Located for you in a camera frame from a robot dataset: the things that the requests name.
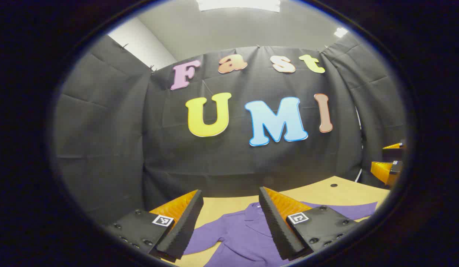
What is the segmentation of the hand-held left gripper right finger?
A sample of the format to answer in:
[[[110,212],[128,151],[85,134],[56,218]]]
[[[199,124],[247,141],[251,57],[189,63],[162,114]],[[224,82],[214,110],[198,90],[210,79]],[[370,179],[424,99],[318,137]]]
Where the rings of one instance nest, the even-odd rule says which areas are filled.
[[[361,224],[329,206],[311,207],[267,187],[259,188],[259,202],[283,260],[329,247]]]

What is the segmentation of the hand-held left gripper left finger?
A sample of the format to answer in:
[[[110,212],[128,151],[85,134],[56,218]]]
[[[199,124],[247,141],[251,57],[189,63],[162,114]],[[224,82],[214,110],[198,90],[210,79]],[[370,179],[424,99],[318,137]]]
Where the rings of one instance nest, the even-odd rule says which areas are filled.
[[[202,191],[190,191],[157,207],[150,205],[150,194],[143,191],[145,208],[135,208],[103,228],[140,254],[174,263],[182,258],[194,233],[204,206]]]

